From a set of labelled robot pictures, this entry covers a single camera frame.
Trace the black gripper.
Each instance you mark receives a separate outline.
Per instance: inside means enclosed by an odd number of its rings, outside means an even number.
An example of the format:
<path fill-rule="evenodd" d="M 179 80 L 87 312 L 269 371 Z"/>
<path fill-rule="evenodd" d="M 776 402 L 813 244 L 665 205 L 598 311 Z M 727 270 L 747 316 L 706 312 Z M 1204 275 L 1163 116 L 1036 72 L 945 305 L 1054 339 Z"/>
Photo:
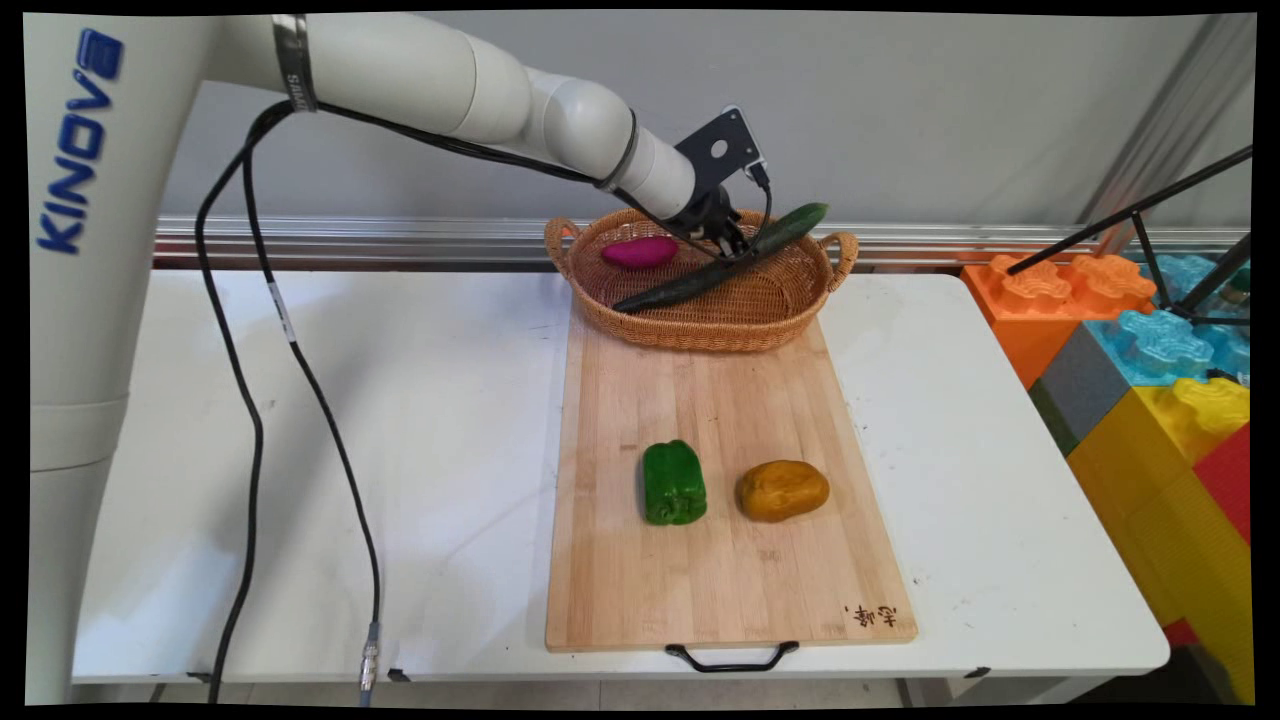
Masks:
<path fill-rule="evenodd" d="M 758 256 L 759 228 L 741 220 L 727 191 L 716 190 L 694 199 L 662 227 L 675 238 L 699 252 L 717 252 L 721 263 L 733 264 L 739 258 Z"/>

